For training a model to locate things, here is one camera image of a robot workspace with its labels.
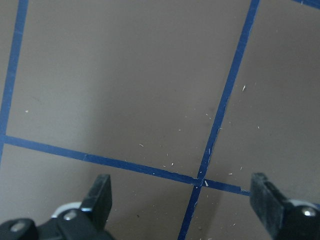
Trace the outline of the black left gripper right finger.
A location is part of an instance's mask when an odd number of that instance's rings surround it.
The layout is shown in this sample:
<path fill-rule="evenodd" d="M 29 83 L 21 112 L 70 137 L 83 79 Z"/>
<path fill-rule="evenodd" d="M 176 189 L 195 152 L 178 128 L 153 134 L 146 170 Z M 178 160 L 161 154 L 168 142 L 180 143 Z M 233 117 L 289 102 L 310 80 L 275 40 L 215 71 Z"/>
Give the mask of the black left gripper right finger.
<path fill-rule="evenodd" d="M 294 205 L 264 173 L 251 175 L 250 205 L 272 239 L 277 239 Z"/>

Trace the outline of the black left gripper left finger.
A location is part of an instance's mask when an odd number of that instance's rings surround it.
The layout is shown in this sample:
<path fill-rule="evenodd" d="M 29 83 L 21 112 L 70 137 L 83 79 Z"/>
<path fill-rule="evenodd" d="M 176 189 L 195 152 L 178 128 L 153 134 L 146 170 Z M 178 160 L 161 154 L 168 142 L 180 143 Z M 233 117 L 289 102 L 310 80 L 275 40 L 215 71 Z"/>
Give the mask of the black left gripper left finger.
<path fill-rule="evenodd" d="M 105 229 L 112 208 L 112 185 L 109 174 L 99 174 L 79 209 L 92 221 L 97 230 Z"/>

